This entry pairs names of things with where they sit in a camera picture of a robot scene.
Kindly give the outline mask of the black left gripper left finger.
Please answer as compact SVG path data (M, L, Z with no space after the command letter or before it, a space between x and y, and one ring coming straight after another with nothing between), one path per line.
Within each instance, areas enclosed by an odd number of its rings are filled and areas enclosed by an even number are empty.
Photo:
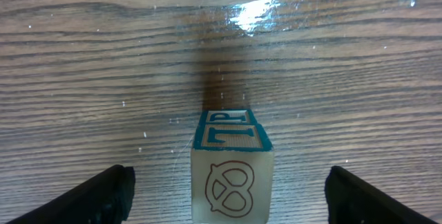
M134 168L113 165L8 224L121 224L134 195Z

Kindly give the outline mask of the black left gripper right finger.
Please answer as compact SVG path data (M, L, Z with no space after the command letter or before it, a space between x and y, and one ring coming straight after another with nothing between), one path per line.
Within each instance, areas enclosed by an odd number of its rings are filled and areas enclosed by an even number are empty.
M325 198L329 224L436 224L339 166L325 181Z

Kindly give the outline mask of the blue letter T pretzel block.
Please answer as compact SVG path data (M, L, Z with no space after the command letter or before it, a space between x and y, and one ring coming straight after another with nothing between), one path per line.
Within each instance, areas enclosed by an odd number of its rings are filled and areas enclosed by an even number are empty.
M260 124L202 124L191 148L194 223L266 223L274 150Z

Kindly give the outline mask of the blue letter P block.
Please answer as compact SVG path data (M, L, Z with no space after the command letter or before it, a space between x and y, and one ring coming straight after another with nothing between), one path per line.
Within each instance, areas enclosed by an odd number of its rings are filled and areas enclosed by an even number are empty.
M257 124L250 109L221 109L203 111L198 124Z

